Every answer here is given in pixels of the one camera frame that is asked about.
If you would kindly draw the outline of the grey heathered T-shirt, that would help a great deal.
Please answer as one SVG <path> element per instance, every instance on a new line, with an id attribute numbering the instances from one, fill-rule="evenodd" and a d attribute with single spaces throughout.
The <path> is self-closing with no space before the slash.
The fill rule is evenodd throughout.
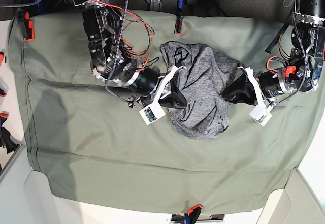
<path id="1" fill-rule="evenodd" d="M 234 81 L 239 61 L 205 44 L 167 42 L 160 50 L 168 68 L 185 67 L 176 86 L 187 106 L 169 109 L 174 128 L 190 139 L 217 139 L 229 127 L 229 103 L 221 94 Z"/>

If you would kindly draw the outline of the blue orange clamp top centre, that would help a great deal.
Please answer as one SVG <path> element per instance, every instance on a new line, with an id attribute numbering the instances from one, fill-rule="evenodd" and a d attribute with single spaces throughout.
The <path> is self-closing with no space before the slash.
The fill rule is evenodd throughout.
<path id="1" fill-rule="evenodd" d="M 176 23 L 174 28 L 174 34 L 181 35 L 182 33 L 182 27 L 183 27 L 183 0 L 177 0 L 177 8 L 176 8 Z"/>

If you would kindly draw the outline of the green table cloth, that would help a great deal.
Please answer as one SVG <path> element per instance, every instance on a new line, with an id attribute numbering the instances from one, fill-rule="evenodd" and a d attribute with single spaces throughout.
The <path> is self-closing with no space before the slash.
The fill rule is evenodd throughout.
<path id="1" fill-rule="evenodd" d="M 192 140 L 167 116 L 146 125 L 105 91 L 90 70 L 80 12 L 38 15 L 25 41 L 16 19 L 8 60 L 15 76 L 27 157 L 57 197 L 176 214 L 196 204 L 209 214 L 252 211 L 285 187 L 324 111 L 324 80 L 272 111 L 266 126 L 231 105 L 216 140 Z"/>

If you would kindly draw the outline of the orange blue clamp bottom centre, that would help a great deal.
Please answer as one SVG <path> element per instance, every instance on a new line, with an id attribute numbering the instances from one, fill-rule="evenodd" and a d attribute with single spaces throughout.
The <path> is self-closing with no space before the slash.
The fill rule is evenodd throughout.
<path id="1" fill-rule="evenodd" d="M 195 206 L 188 209 L 183 219 L 181 220 L 181 224 L 195 224 L 201 214 L 202 209 L 203 206 L 201 204 L 196 204 Z"/>

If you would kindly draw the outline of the orange black clamp far left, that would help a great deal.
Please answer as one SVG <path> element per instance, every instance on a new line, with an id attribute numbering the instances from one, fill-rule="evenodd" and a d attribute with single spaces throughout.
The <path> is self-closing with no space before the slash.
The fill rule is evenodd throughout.
<path id="1" fill-rule="evenodd" d="M 29 12 L 18 12 L 18 23 L 21 26 L 22 34 L 26 41 L 32 41 L 35 39 L 34 24 L 30 18 Z"/>

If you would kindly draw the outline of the orange black tools left floor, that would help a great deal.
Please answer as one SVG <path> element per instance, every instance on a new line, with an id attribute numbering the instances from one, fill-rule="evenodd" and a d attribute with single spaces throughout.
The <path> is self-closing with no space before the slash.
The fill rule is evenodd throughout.
<path id="1" fill-rule="evenodd" d="M 1 78 L 1 104 L 7 95 L 8 87 L 5 81 Z M 11 139 L 11 133 L 4 127 L 4 123 L 7 121 L 9 114 L 1 111 L 1 147 L 5 148 L 7 154 L 15 152 L 20 144 L 16 144 Z"/>

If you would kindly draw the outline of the red handled tool left edge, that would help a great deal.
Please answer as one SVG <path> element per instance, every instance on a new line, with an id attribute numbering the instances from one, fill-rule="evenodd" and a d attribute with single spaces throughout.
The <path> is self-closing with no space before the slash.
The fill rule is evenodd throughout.
<path id="1" fill-rule="evenodd" d="M 4 62 L 6 57 L 6 50 L 5 49 L 1 49 L 0 50 L 0 65 Z"/>

